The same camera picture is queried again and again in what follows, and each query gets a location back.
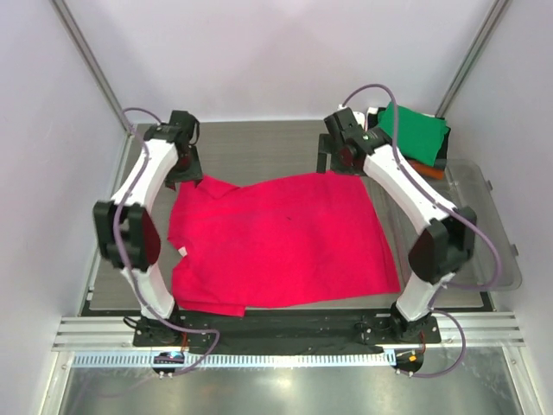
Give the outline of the red t shirt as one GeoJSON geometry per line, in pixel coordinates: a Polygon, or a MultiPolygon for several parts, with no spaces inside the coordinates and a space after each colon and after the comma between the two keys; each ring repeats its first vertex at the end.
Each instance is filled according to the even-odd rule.
{"type": "Polygon", "coordinates": [[[242,316],[400,290],[365,184],[328,172],[239,187],[213,177],[178,190],[168,241],[186,310],[242,316]]]}

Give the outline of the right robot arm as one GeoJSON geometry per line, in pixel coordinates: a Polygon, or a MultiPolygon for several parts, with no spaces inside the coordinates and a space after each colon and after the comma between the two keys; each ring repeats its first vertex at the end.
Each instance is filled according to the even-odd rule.
{"type": "Polygon", "coordinates": [[[353,111],[342,107],[325,117],[317,171],[331,169],[373,179],[401,208],[417,233],[408,261],[410,277],[390,309],[391,335],[415,340],[431,317],[437,293],[474,255],[477,216],[438,194],[406,162],[381,128],[365,130],[353,111]]]}

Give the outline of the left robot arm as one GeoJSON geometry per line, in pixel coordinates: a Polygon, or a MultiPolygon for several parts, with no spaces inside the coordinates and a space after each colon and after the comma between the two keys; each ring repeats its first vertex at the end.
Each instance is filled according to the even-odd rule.
{"type": "Polygon", "coordinates": [[[99,253],[120,271],[140,305],[140,317],[126,317],[137,346],[174,346],[183,337],[179,307],[159,266],[161,237],[151,211],[161,188],[203,179],[196,144],[200,122],[174,110],[168,121],[151,125],[137,140],[141,153],[123,184],[92,209],[99,253]]]}

